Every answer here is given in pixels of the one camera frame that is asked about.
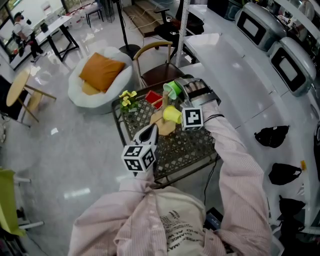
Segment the red object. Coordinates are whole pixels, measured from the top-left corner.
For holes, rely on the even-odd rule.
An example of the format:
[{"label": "red object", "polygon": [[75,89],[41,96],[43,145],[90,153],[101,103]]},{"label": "red object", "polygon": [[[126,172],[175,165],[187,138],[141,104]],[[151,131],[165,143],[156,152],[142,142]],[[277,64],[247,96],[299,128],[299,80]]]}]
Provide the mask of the red object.
[{"label": "red object", "polygon": [[[150,90],[148,92],[148,94],[145,96],[145,99],[147,102],[149,102],[150,104],[154,103],[155,101],[161,99],[162,96],[156,92],[154,92],[153,90]],[[158,102],[157,104],[154,105],[154,107],[158,110],[160,109],[162,106],[162,101]]]}]

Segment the orange tag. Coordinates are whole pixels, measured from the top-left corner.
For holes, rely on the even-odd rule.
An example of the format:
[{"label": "orange tag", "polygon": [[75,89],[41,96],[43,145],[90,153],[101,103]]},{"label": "orange tag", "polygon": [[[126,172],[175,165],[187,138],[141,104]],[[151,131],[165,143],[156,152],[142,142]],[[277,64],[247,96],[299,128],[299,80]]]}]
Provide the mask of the orange tag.
[{"label": "orange tag", "polygon": [[302,169],[302,171],[306,171],[306,170],[307,170],[307,165],[306,165],[305,160],[302,160],[300,163],[301,163],[301,169]]}]

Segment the orange cushion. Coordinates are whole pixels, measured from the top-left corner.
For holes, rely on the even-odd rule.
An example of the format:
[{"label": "orange cushion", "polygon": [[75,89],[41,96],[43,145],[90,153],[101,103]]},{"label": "orange cushion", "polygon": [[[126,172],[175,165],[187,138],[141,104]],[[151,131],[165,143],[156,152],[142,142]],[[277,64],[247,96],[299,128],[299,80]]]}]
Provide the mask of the orange cushion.
[{"label": "orange cushion", "polygon": [[86,95],[95,95],[95,94],[99,94],[100,91],[97,90],[96,88],[92,87],[90,84],[88,84],[86,81],[83,82],[82,85],[82,91],[86,94]]},{"label": "orange cushion", "polygon": [[106,58],[95,52],[84,65],[79,77],[105,93],[124,66],[123,62]]}]

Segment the white round armchair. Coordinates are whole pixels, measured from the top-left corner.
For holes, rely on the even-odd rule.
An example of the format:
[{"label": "white round armchair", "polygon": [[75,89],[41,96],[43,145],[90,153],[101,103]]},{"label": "white round armchair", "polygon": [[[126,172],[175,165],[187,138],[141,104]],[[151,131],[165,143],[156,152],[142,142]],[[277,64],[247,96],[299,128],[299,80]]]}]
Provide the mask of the white round armchair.
[{"label": "white round armchair", "polygon": [[93,52],[90,56],[80,60],[74,71],[71,73],[68,82],[68,96],[76,106],[84,109],[86,112],[91,112],[93,114],[106,114],[111,112],[112,101],[117,99],[123,91],[134,91],[135,79],[133,63],[128,55],[120,52],[115,47],[106,47],[97,51],[97,53],[105,56],[106,58],[125,63],[123,70],[117,75],[106,93],[100,92],[94,95],[85,94],[82,91],[84,81],[79,77],[79,75],[81,74],[81,71],[88,59],[94,54]]}]

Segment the wrist strap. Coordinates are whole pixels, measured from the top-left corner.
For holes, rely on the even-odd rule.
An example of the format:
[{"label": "wrist strap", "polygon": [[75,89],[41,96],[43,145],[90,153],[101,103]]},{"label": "wrist strap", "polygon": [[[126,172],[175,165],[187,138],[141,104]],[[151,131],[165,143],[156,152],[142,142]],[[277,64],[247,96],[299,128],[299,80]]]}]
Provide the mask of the wrist strap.
[{"label": "wrist strap", "polygon": [[210,115],[203,123],[209,121],[210,119],[214,119],[214,118],[217,118],[217,117],[225,117],[223,114],[213,114],[213,115]]}]

